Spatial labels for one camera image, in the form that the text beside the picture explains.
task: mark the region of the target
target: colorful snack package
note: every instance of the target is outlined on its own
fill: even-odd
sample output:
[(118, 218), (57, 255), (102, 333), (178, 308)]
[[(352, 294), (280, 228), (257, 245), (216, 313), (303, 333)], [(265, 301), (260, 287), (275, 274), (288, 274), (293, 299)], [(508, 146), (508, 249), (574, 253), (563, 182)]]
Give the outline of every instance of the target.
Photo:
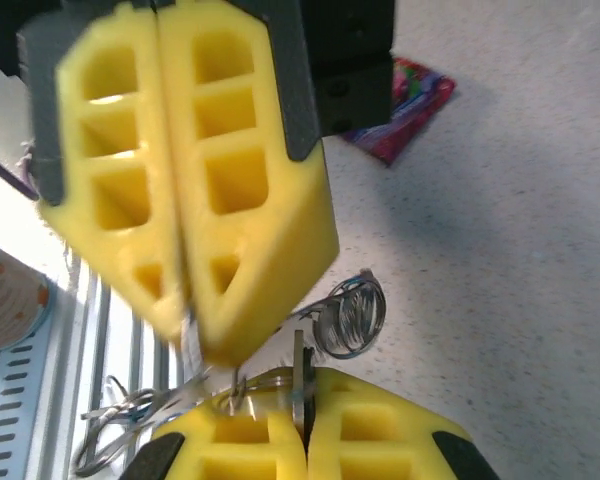
[(429, 119), (447, 103), (456, 82), (440, 73), (396, 57), (391, 122), (342, 135), (347, 142), (390, 166)]

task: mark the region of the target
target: black mount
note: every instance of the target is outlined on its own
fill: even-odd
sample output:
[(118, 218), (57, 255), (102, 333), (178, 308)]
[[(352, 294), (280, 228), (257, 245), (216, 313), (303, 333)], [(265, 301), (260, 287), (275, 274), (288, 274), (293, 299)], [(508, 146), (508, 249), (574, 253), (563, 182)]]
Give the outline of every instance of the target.
[[(0, 1), (0, 68), (30, 90), (32, 175), (51, 205), (65, 197), (55, 67), (121, 0)], [(154, 11), (173, 0), (132, 0)], [(323, 136), (390, 120), (395, 0), (230, 0), (266, 23), (287, 154), (303, 161)], [(19, 49), (16, 48), (16, 33)]]

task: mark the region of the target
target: metal spring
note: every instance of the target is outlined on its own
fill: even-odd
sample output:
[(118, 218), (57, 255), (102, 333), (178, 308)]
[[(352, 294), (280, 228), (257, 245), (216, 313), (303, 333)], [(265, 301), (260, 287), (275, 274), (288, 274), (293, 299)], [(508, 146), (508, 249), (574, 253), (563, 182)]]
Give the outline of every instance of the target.
[(384, 325), (387, 301), (371, 270), (362, 270), (331, 290), (329, 295), (294, 315), (313, 319), (314, 346), (338, 360), (366, 352)]

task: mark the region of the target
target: white speckled countertop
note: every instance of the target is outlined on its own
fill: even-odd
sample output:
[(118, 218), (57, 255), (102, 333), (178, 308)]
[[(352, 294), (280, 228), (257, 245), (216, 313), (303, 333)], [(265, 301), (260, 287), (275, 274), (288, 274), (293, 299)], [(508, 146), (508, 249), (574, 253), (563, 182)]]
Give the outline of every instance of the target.
[(342, 368), (503, 480), (600, 480), (600, 0), (398, 4), (396, 53), (458, 93), (391, 169), (326, 141), (342, 254), (315, 294), (371, 267), (389, 308)]

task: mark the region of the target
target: screw hole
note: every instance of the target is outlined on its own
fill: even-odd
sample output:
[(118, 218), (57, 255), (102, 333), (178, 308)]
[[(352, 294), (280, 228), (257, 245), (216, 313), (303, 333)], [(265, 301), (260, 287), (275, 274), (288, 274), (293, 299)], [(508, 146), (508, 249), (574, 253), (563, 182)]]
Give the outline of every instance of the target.
[(15, 425), (16, 423), (18, 423), (18, 420), (19, 420), (18, 417), (3, 418), (0, 420), (0, 427), (7, 427), (9, 425)]
[(20, 408), (22, 406), (22, 402), (10, 402), (3, 403), (0, 405), (0, 411), (3, 412), (5, 410), (15, 410), (16, 408)]
[(23, 353), (23, 352), (28, 352), (29, 350), (31, 350), (33, 347), (31, 345), (23, 345), (22, 347), (16, 347), (13, 350), (11, 350), (11, 353)]
[(327, 93), (330, 97), (340, 98), (344, 97), (349, 93), (349, 82), (346, 80), (336, 80), (331, 85), (327, 87)]
[(16, 435), (14, 433), (7, 433), (5, 435), (0, 435), (0, 443), (10, 442), (14, 438), (16, 438)]
[(333, 133), (336, 134), (348, 132), (349, 130), (351, 130), (351, 128), (351, 120), (349, 120), (348, 118), (341, 118), (340, 120), (336, 120), (335, 122), (333, 122), (333, 125), (331, 125), (331, 130), (333, 131)]
[(7, 365), (9, 367), (19, 367), (21, 365), (28, 365), (29, 363), (31, 363), (30, 359), (28, 359), (28, 358), (22, 358), (20, 360), (12, 360)]
[(6, 377), (4, 377), (4, 379), (7, 382), (10, 382), (12, 380), (21, 380), (23, 378), (27, 378), (27, 372), (22, 372), (22, 373), (12, 373), (10, 375), (7, 375)]
[(17, 395), (24, 392), (24, 387), (5, 388), (0, 395)]

